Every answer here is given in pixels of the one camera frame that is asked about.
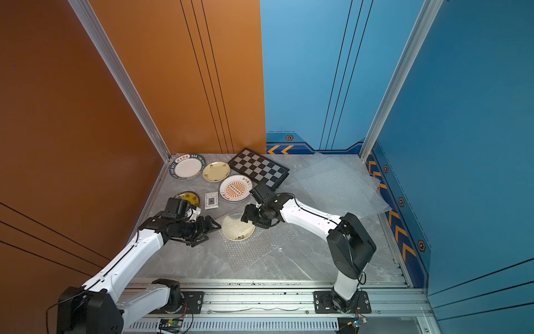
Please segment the yellow black patterned plate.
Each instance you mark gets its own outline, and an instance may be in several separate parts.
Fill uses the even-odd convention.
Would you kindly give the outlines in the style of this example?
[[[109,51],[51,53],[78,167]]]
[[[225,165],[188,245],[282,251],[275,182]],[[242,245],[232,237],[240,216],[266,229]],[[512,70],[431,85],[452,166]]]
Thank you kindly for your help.
[[[200,205],[200,196],[194,191],[184,191],[178,193],[174,198],[186,200],[192,205],[198,207]]]

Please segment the cream yellow dinner plate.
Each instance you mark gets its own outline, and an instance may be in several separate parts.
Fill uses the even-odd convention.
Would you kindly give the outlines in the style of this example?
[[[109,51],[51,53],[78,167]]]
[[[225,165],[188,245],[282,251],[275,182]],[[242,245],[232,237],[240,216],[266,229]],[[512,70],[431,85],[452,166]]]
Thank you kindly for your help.
[[[231,168],[227,162],[215,161],[206,165],[202,172],[203,178],[208,182],[221,182],[229,176]]]

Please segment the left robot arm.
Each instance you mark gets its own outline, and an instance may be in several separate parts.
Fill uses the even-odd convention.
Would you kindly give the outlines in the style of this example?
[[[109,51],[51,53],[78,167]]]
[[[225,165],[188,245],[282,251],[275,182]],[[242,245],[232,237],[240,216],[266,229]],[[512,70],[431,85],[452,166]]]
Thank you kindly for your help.
[[[69,287],[57,303],[57,333],[122,333],[154,310],[186,311],[177,281],[160,278],[138,294],[120,300],[143,265],[167,242],[194,247],[221,229],[210,216],[187,200],[170,198],[163,211],[147,218],[128,243],[98,274],[80,288]]]

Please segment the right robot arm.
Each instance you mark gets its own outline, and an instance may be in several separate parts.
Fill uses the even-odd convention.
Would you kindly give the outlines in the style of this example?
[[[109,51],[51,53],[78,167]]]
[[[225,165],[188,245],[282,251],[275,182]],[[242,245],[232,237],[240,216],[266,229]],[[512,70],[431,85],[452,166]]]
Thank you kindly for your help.
[[[255,204],[246,206],[244,223],[269,229],[278,223],[297,225],[328,244],[338,270],[331,290],[332,303],[339,313],[357,310],[358,290],[363,275],[376,252],[376,244],[356,215],[328,214],[300,202],[292,193],[275,193],[266,185],[255,186],[250,194]]]

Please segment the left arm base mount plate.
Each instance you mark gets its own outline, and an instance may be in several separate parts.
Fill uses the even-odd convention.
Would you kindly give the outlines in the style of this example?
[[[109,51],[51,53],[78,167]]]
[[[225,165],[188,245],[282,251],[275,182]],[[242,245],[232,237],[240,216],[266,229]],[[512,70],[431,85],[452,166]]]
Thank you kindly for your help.
[[[150,314],[169,315],[173,317],[183,315],[184,313],[192,313],[194,315],[198,315],[202,311],[204,295],[205,293],[203,291],[182,292],[182,299],[177,309],[169,311],[165,308],[160,308],[152,311]]]

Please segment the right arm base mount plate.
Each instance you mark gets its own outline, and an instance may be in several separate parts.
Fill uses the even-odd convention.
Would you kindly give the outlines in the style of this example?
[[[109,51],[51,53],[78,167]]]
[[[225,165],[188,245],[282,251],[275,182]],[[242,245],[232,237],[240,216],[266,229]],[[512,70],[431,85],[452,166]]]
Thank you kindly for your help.
[[[358,290],[352,299],[345,300],[333,290],[313,292],[315,313],[317,314],[371,314],[371,302],[367,292]]]

